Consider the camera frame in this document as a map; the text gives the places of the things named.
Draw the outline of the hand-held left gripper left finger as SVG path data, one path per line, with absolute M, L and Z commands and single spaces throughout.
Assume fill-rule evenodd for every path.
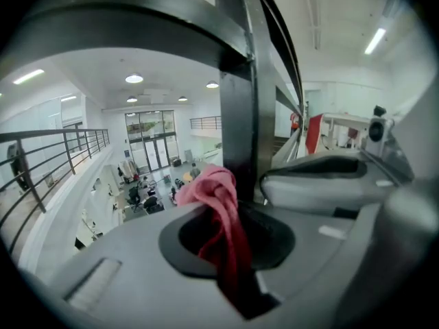
M 68 328 L 238 328 L 212 280 L 178 273 L 159 249 L 162 229 L 202 212 L 190 204 L 129 221 L 75 255 L 34 290 Z

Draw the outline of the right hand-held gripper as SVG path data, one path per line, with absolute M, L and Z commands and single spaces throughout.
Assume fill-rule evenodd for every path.
M 356 215 L 413 181 L 414 173 L 388 128 L 369 128 L 361 154 L 313 154 L 265 173 L 268 204 L 317 215 Z

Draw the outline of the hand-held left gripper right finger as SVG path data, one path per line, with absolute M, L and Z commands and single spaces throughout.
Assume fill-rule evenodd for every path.
M 438 245 L 438 181 L 415 180 L 383 202 L 341 219 L 258 206 L 286 225 L 293 248 L 256 273 L 272 309 L 242 328 L 379 327 L 391 315 L 416 321 L 416 295 L 430 281 Z

